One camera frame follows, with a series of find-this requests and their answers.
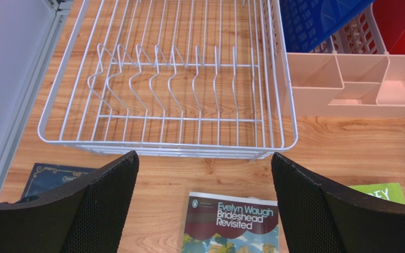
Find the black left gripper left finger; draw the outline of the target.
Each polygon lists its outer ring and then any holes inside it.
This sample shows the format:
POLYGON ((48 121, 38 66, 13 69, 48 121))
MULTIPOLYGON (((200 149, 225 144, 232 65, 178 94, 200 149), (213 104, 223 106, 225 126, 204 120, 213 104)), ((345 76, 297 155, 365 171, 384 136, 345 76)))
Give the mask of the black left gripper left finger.
POLYGON ((0 252, 117 252, 139 171, 130 151, 64 185, 0 203, 0 252))

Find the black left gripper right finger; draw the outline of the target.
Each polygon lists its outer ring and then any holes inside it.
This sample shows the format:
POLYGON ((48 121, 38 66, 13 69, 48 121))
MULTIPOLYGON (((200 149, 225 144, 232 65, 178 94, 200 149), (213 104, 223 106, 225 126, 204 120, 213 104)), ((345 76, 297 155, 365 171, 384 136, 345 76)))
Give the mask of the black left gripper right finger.
POLYGON ((405 252, 405 205, 354 190, 280 153, 271 170, 290 252, 405 252))

